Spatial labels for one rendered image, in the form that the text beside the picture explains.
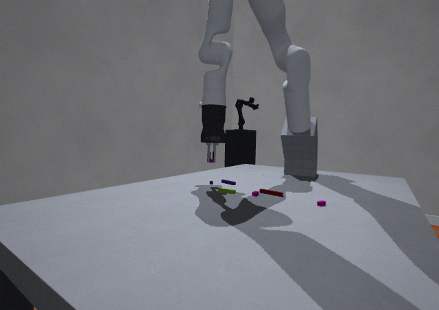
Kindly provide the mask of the lime green rod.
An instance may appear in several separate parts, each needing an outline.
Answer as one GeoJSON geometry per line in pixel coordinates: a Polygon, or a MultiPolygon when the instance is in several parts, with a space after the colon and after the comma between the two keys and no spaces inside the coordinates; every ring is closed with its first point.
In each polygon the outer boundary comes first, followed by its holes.
{"type": "Polygon", "coordinates": [[[232,194],[236,194],[236,190],[233,190],[233,189],[218,189],[218,193],[232,193],[232,194]]]}

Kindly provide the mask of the red rod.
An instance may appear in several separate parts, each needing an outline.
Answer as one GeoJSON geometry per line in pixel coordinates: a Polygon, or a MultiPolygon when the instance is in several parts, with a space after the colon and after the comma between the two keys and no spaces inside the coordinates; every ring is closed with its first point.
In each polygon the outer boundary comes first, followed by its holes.
{"type": "Polygon", "coordinates": [[[278,192],[278,191],[271,191],[271,190],[267,190],[267,189],[259,189],[259,193],[265,193],[265,194],[270,194],[270,195],[276,195],[276,196],[283,196],[282,192],[278,192]]]}

